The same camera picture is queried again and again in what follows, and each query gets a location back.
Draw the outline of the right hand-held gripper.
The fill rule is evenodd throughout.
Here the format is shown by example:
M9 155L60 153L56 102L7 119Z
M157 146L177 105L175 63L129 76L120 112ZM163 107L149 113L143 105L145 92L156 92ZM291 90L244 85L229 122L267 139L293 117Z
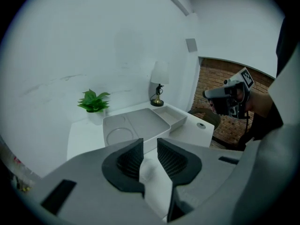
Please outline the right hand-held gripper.
M204 90L202 95L207 100L212 99L219 115L248 119L249 115L245 111L245 106L253 85L254 80L244 67L231 78L224 80L222 87Z

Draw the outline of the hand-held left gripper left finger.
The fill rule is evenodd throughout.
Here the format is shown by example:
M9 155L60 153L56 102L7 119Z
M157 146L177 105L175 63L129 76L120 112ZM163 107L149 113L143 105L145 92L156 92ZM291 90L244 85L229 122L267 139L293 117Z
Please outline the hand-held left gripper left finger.
M80 154L38 181L26 202L43 225L167 225L139 182L143 139Z

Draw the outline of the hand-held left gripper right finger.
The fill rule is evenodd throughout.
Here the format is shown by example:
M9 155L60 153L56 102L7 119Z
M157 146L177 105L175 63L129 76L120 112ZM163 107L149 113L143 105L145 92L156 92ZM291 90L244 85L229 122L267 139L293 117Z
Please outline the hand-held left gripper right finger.
M241 151L158 138L157 157L172 181L167 222L192 212L215 193L233 172L241 155Z

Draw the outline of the white rectangular tray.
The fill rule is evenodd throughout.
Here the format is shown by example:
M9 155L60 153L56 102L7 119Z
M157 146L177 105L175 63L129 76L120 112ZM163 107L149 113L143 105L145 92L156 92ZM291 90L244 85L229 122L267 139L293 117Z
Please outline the white rectangular tray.
M187 115L169 106L159 107L153 111L171 126L170 133L183 126L187 120Z

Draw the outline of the person's right forearm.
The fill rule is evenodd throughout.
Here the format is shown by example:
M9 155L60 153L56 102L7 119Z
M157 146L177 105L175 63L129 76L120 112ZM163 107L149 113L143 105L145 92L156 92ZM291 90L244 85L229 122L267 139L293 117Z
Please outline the person's right forearm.
M245 111L254 112L259 116L266 118L273 105L273 100L269 93L260 93L250 91L249 98L246 102Z

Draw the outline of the white table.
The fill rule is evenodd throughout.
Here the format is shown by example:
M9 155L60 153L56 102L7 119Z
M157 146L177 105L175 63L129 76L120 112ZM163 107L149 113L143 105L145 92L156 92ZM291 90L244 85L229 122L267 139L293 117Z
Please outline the white table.
M178 112L187 115L186 123L169 134L169 138L183 143L209 147L214 132L214 126L188 112L165 103ZM200 129L196 124L202 123L205 129ZM105 147L103 126L94 125L89 119L74 122L68 137L67 160L73 157Z

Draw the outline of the white shade table lamp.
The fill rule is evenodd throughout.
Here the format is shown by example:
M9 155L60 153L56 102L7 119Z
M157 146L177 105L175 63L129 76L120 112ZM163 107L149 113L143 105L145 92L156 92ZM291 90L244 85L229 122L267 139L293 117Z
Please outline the white shade table lamp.
M156 87L155 98L150 98L150 104L155 107L164 105L163 100L160 99L162 88L169 83L168 64L163 61L156 61L154 69L151 73L151 82L158 84Z

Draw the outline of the person's black clothing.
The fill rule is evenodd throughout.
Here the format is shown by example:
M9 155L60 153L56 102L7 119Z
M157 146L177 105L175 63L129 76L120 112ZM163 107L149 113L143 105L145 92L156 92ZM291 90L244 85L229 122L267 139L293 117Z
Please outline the person's black clothing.
M246 143L251 139L254 141L263 139L270 131L277 129L283 125L281 116L273 103L266 118L254 114L251 128L240 138L237 150L243 151Z

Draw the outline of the grey divided tray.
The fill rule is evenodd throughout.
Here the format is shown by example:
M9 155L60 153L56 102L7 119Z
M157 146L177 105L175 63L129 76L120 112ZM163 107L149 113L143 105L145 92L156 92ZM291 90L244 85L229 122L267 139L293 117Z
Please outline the grey divided tray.
M171 126L149 108L117 114L103 119L105 146L143 139L146 154L157 147L156 139L167 137Z

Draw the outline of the green potted plant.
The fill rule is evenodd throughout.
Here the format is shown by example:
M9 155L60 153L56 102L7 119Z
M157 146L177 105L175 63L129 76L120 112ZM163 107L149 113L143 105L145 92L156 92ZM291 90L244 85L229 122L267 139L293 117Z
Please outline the green potted plant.
M106 110L109 108L110 96L108 92L102 92L97 95L94 91L89 89L84 92L84 98L78 101L77 106L83 108L88 116L90 122L94 125L102 125L103 119L106 117Z

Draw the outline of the clear plastic bottle red label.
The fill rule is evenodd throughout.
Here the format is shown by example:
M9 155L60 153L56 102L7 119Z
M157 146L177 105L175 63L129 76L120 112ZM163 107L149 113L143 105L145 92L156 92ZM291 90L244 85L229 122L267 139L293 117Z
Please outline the clear plastic bottle red label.
M26 167L24 164L13 154L9 160L9 169L13 176L17 179L19 183L26 182Z

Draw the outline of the grey wall panel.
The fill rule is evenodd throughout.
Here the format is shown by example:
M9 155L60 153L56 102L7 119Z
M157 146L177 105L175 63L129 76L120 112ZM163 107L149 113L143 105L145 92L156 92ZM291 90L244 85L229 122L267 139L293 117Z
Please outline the grey wall panel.
M186 44L189 53L197 52L197 44L194 38L187 38Z

